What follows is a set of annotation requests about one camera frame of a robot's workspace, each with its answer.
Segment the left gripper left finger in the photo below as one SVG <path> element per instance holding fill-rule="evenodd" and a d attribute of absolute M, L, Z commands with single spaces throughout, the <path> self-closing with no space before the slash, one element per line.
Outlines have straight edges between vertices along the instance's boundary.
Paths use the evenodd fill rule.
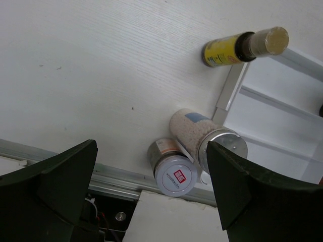
<path fill-rule="evenodd" d="M 87 140 L 1 176 L 1 241 L 69 241 L 97 157 Z"/>

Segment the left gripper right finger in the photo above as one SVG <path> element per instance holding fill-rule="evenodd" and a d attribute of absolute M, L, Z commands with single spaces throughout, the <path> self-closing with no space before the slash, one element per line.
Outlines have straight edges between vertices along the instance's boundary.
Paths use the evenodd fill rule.
<path fill-rule="evenodd" d="M 222 229 L 229 241 L 322 241 L 322 186 L 207 145 Z"/>

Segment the short white-lid jar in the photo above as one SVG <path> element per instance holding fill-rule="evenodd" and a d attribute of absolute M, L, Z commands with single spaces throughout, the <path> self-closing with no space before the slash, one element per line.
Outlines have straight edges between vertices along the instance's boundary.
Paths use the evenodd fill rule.
<path fill-rule="evenodd" d="M 180 197 L 194 188 L 197 169 L 174 139 L 156 140 L 149 146 L 147 156 L 156 185 L 164 195 Z"/>

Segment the tall silver-lid jar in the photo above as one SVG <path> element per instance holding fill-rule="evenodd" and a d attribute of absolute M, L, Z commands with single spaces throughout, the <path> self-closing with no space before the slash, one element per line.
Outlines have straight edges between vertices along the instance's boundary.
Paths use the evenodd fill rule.
<path fill-rule="evenodd" d="M 169 128 L 207 174 L 210 174 L 206 154 L 208 142 L 217 142 L 236 155 L 247 158 L 247 143 L 238 133 L 190 109 L 184 108 L 174 113 Z"/>

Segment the yellow sauce bottle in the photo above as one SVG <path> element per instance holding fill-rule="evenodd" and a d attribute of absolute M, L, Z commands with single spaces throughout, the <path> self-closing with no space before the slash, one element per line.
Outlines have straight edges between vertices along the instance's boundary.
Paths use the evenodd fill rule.
<path fill-rule="evenodd" d="M 248 63 L 258 57 L 282 54 L 289 44 L 283 27 L 244 32 L 207 42 L 201 51 L 203 63 L 211 68 Z"/>

